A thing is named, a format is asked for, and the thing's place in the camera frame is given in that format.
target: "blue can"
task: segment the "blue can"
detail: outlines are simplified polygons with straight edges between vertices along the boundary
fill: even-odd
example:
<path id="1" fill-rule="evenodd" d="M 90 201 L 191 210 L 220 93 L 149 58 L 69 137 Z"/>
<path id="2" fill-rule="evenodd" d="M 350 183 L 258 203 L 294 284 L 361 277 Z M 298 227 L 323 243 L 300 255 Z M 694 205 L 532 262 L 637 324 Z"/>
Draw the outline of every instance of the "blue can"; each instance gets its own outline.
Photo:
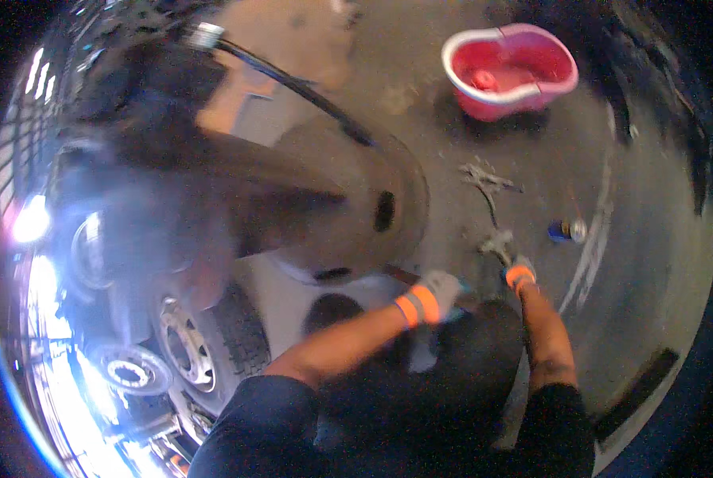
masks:
<path id="1" fill-rule="evenodd" d="M 584 243 L 587 237 L 587 224 L 581 219 L 573 223 L 563 220 L 554 220 L 547 227 L 547 235 L 554 243 Z"/>

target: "orange glove cuff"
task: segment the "orange glove cuff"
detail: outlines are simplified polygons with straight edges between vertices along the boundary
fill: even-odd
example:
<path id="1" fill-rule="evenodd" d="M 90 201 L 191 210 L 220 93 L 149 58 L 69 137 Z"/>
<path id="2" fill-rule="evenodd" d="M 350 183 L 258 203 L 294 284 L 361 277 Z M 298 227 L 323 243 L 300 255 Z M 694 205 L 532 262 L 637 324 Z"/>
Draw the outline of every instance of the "orange glove cuff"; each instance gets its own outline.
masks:
<path id="1" fill-rule="evenodd" d="M 425 312 L 424 322 L 438 323 L 441 320 L 439 316 L 439 302 L 436 297 L 430 293 L 427 287 L 422 285 L 414 285 L 409 290 L 408 294 L 413 294 L 421 304 Z"/>
<path id="2" fill-rule="evenodd" d="M 428 288 L 413 286 L 394 302 L 407 319 L 407 326 L 414 329 L 421 322 L 438 323 L 441 320 L 439 303 Z"/>
<path id="3" fill-rule="evenodd" d="M 518 284 L 520 284 L 524 279 L 527 282 L 537 282 L 537 278 L 534 277 L 533 272 L 523 264 L 514 265 L 504 275 L 505 282 L 511 289 L 515 289 L 516 294 L 518 294 Z"/>

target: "garage floor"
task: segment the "garage floor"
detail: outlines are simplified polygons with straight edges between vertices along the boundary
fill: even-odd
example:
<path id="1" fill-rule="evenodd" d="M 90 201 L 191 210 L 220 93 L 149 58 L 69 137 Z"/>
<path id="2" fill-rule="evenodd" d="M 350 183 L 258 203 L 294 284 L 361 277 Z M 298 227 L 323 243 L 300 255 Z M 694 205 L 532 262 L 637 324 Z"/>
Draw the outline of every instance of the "garage floor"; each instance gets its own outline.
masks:
<path id="1" fill-rule="evenodd" d="M 282 3 L 288 25 L 302 26 L 279 27 L 278 15 L 267 14 Z M 466 163 L 488 168 L 524 187 L 524 194 L 495 197 L 498 221 L 512 229 L 518 249 L 532 259 L 538 281 L 562 313 L 592 416 L 613 406 L 658 350 L 678 352 L 675 370 L 680 368 L 713 275 L 712 212 L 708 204 L 704 214 L 694 214 L 686 150 L 677 145 L 676 132 L 659 126 L 649 102 L 630 94 L 631 142 L 623 145 L 614 110 L 597 92 L 584 53 L 573 51 L 580 85 L 549 110 L 495 125 L 464 120 L 441 66 L 441 46 L 458 31 L 510 23 L 506 2 L 364 0 L 361 18 L 345 34 L 350 3 L 308 0 L 296 2 L 295 12 L 281 0 L 233 5 L 240 4 L 243 10 L 234 16 L 227 10 L 220 21 L 234 22 L 232 39 L 272 60 L 276 47 L 311 43 L 310 29 L 321 28 L 316 41 L 323 45 L 311 46 L 318 61 L 286 65 L 288 71 L 316 81 L 346 110 L 366 113 L 418 157 L 430 190 L 430 221 L 405 268 L 441 268 L 471 284 L 496 274 L 476 254 L 476 245 L 493 231 L 485 200 L 457 172 Z M 252 33 L 270 31 L 264 22 L 272 17 L 275 33 Z M 238 31 L 243 22 L 254 28 Z M 236 120 L 227 126 L 233 134 L 276 145 L 284 143 L 285 131 L 320 115 L 284 87 L 254 81 L 245 84 L 255 86 L 234 86 L 240 107 L 233 106 Z M 586 243 L 553 244 L 546 232 L 550 221 L 576 217 L 590 227 Z M 403 291 L 402 284 L 380 275 L 339 288 L 304 285 L 264 255 L 244 259 L 240 270 L 266 320 L 274 357 L 301 339 L 304 317 L 321 294 L 341 292 L 374 308 Z M 526 401 L 527 367 L 523 359 L 517 363 L 502 446 L 514 442 Z M 492 394 L 499 395 L 494 389 Z M 626 443 L 644 415 L 601 444 L 602 451 Z"/>

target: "forearm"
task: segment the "forearm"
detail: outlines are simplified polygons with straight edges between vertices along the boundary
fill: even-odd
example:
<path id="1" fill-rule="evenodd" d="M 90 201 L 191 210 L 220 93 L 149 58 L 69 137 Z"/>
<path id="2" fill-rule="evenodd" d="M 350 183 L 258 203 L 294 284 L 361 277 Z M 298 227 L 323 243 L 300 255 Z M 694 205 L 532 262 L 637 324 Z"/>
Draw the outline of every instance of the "forearm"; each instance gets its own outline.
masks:
<path id="1" fill-rule="evenodd" d="M 322 382 L 356 368 L 407 327 L 401 310 L 390 305 L 312 334 L 272 362 L 264 375 L 295 378 L 315 390 Z"/>
<path id="2" fill-rule="evenodd" d="M 561 316 L 535 284 L 523 286 L 521 300 L 531 366 L 529 388 L 535 391 L 550 383 L 576 387 L 574 357 Z"/>

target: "gray work glove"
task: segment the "gray work glove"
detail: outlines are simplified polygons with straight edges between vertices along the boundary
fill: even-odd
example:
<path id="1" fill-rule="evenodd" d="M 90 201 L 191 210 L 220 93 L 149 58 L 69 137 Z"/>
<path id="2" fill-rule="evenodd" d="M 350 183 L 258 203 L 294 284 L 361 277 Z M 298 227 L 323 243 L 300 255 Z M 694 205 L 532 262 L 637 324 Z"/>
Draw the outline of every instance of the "gray work glove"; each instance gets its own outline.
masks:
<path id="1" fill-rule="evenodd" d="M 396 299 L 396 305 L 404 312 L 409 328 L 420 323 L 442 323 L 449 316 L 455 299 L 463 291 L 463 285 L 453 275 L 430 271 L 404 295 Z"/>

